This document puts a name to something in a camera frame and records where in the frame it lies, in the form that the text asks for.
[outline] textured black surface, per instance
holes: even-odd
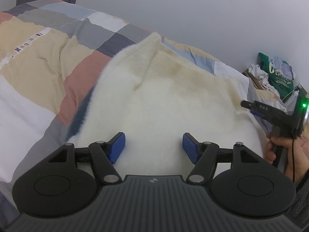
[[[297,232],[286,216],[247,219],[218,207],[201,186],[180,176],[127,176],[104,187],[84,210],[58,219],[21,215],[6,232]]]

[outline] cable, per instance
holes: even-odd
[[[295,183],[294,140],[295,140],[295,139],[292,140],[293,183]]]
[[[293,91],[295,91],[296,88],[297,88],[297,87],[295,87],[288,95],[290,95]]]

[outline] pile of clothes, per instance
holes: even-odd
[[[269,57],[259,53],[258,57],[260,63],[251,64],[248,67],[249,73],[260,82],[265,90],[273,92],[281,100],[287,100],[294,89],[295,73],[292,67],[277,56]]]

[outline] fuzzy white fabric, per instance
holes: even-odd
[[[194,165],[182,149],[185,132],[222,148],[242,141],[262,156],[265,134],[240,106],[237,87],[237,80],[200,69],[153,33],[109,62],[93,91],[84,125],[69,142],[85,147],[124,132],[126,147],[114,165],[122,178],[186,177]]]

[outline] round black pad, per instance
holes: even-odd
[[[212,180],[210,190],[225,209],[256,218],[287,211],[296,195],[293,182],[265,161],[222,172]]]
[[[55,196],[66,192],[70,187],[70,181],[57,175],[43,177],[34,184],[34,189],[42,195]]]
[[[246,195],[264,196],[273,190],[272,182],[263,176],[246,176],[237,182],[237,187]]]
[[[67,150],[64,162],[53,158]],[[60,217],[87,206],[97,191],[96,180],[75,166],[74,146],[62,146],[22,175],[12,195],[20,212],[36,217]]]

